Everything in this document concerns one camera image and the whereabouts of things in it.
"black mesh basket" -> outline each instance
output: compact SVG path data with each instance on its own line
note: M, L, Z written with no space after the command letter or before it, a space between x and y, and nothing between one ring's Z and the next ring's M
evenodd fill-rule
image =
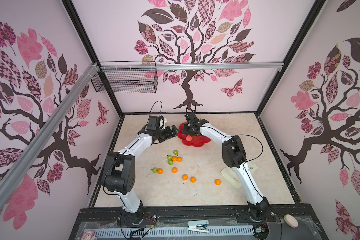
M156 63L133 62L140 62L142 65L120 65L97 72L92 78L96 92L156 93L158 83Z

